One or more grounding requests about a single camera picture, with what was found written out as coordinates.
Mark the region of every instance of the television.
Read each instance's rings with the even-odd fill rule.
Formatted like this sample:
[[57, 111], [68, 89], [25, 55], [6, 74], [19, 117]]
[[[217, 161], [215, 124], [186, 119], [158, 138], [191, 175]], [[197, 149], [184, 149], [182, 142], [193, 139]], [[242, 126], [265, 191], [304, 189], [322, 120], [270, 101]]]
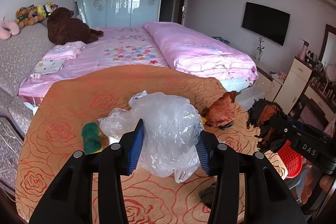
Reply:
[[283, 46], [290, 14], [264, 5], [246, 2], [243, 28]]

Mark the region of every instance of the clear crumpled plastic bag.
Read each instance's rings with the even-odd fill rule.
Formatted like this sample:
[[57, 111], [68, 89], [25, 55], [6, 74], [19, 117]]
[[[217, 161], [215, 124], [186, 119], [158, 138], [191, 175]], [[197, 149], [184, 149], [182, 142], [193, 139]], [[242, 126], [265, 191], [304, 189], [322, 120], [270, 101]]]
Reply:
[[135, 100], [130, 111], [115, 108], [99, 121], [105, 135], [119, 140], [139, 119], [145, 128], [140, 166], [159, 177], [174, 173], [178, 183], [189, 178], [199, 166], [195, 145], [204, 129], [190, 101], [156, 92]]

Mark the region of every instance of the red plastic basket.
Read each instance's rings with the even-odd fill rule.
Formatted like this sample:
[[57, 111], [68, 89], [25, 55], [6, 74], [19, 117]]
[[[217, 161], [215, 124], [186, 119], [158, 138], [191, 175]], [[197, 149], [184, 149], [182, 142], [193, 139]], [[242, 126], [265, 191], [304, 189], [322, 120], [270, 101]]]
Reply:
[[302, 168], [302, 156], [291, 149], [290, 145], [291, 142], [287, 141], [278, 151], [278, 155], [288, 170], [287, 179], [296, 177], [301, 172]]

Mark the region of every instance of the folded clothes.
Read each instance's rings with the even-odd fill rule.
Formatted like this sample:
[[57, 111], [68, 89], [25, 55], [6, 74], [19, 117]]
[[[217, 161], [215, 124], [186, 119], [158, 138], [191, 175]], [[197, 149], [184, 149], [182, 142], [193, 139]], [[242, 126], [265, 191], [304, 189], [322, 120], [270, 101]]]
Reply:
[[47, 52], [42, 60], [75, 59], [80, 54], [84, 46], [85, 43], [82, 41], [68, 42], [65, 45], [57, 45]]

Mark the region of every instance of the sofa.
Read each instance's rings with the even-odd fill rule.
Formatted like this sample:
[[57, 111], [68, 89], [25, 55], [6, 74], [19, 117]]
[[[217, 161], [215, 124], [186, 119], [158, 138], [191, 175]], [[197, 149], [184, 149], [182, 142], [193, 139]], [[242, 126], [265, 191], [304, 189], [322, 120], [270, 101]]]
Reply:
[[54, 45], [37, 23], [0, 40], [0, 187], [14, 195], [16, 167], [33, 112], [17, 96], [21, 82]]

